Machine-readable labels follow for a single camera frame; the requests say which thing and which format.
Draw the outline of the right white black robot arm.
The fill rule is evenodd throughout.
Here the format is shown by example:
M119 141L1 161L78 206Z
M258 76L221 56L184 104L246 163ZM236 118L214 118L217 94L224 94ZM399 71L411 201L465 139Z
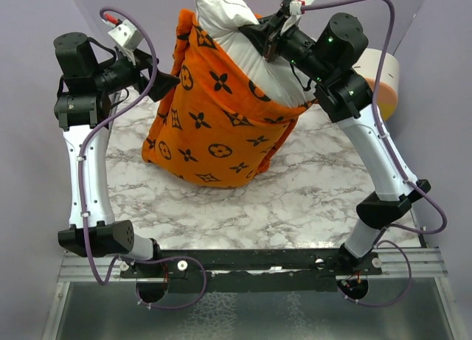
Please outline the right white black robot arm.
M368 45L359 20L336 13L313 40L296 25L282 28L289 7L284 0L275 14L239 31L268 62L284 58L315 83L318 104L352 142L372 179L375 190L356 207L358 221L339 249L340 269L356 274L381 231L403 217L431 185L407 167L374 105L372 89L353 68Z

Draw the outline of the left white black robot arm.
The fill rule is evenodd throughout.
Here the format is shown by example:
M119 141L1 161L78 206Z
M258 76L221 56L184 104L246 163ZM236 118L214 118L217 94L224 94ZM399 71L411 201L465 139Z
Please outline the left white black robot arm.
M137 260L147 277L158 275L163 259L157 243L134 233L130 221L117 221L108 194L105 155L117 113L112 95L134 87L141 97L162 99L180 80L158 70L158 61L135 49L130 61L117 49L99 63L96 40L81 32L58 36L55 55L63 72L54 112L69 154L72 206L69 228L58 232L64 249L81 257L122 255Z

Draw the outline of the orange patterned fleece pillowcase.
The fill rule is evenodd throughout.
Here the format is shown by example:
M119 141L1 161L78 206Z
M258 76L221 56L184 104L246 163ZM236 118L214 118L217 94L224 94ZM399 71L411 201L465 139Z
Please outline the orange patterned fleece pillowcase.
M271 157L314 103L302 93L287 108L252 82L197 21L182 10L171 71L179 84L159 103L142 159L209 187L241 187Z

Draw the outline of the white pillow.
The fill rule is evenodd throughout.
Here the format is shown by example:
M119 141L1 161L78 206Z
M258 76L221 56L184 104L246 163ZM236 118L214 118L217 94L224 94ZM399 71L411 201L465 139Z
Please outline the white pillow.
M244 75L274 102L296 108L315 99L310 78L283 58L268 63L239 31L257 24L244 0L195 0L200 27L223 49Z

